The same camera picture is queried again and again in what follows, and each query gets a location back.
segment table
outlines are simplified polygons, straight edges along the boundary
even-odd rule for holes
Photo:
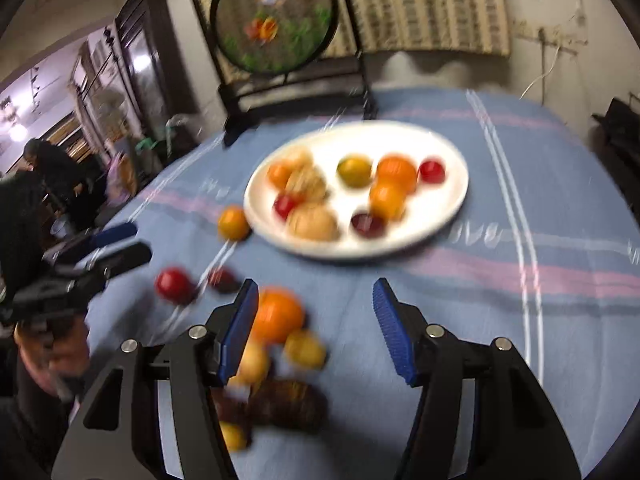
[[[212,0],[220,51],[249,73],[281,75],[315,60],[331,42],[338,0]]]
[[[429,88],[380,92],[376,99],[381,119],[432,128],[465,156],[470,189],[449,226],[411,251],[360,266],[298,258],[255,235],[224,246],[216,219],[225,205],[242,203],[265,156],[301,134],[359,118],[264,124],[228,150],[217,137],[165,170],[114,219],[135,219],[154,257],[92,302],[94,357],[99,363],[127,338],[160,342],[204,322],[228,297],[207,294],[158,336],[172,310],[156,298],[153,278],[173,264],[197,276],[224,247],[226,264],[238,274],[295,291],[331,352],[325,370],[308,377],[330,399],[326,430],[317,437],[256,431],[252,448],[233,456],[239,477],[388,480],[419,391],[395,374],[373,313],[372,285],[385,276],[400,301],[461,339],[487,344],[509,337],[528,357],[588,473],[640,392],[640,234],[623,198],[577,137],[534,103]],[[288,373],[280,360],[278,373]],[[161,386],[165,430],[169,402]],[[469,406],[458,469],[468,447]],[[167,469],[180,476],[171,431],[164,437]]]

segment white plate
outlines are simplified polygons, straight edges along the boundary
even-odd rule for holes
[[[267,180],[271,163],[297,148],[306,148],[322,170],[330,192],[328,205],[338,217],[341,236],[335,242],[315,242],[293,237],[273,212],[278,193]],[[390,224],[385,236],[375,240],[359,237],[351,228],[356,210],[367,209],[369,187],[348,189],[335,173],[345,155],[359,153],[373,160],[373,168],[384,155],[401,153],[416,167],[427,157],[443,161],[447,177],[443,184],[418,183],[406,202],[400,222]],[[244,212],[251,227],[268,242],[286,251],[327,260],[380,256],[408,247],[438,231],[462,205],[469,173],[462,154],[444,137],[412,124],[363,121],[339,125],[292,140],[265,158],[255,170],[244,192]]]

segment orange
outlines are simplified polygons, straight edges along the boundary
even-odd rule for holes
[[[305,311],[296,296],[286,288],[267,286],[260,290],[250,337],[267,344],[284,344],[287,336],[300,330],[304,322]]]
[[[404,155],[385,155],[376,168],[376,179],[391,180],[410,194],[415,191],[418,170]]]
[[[267,178],[278,191],[284,191],[291,173],[291,166],[286,162],[274,162],[267,170]]]
[[[218,234],[226,240],[243,240],[249,231],[244,211],[238,205],[230,205],[218,218]]]
[[[369,208],[373,214],[387,221],[395,221],[404,214],[406,193],[390,180],[377,180],[369,191]]]

